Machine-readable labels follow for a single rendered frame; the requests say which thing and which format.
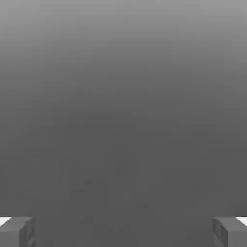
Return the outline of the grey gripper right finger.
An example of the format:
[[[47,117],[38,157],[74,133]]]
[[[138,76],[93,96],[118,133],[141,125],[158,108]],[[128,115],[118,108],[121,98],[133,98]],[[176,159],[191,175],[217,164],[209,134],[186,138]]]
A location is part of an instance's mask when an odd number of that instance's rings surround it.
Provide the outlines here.
[[[214,247],[247,247],[247,217],[214,217]]]

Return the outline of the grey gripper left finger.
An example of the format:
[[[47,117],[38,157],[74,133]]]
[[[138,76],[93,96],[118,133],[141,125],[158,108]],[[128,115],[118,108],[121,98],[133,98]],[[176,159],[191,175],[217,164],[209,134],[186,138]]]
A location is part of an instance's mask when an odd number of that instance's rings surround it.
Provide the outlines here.
[[[36,247],[35,218],[0,217],[0,247]]]

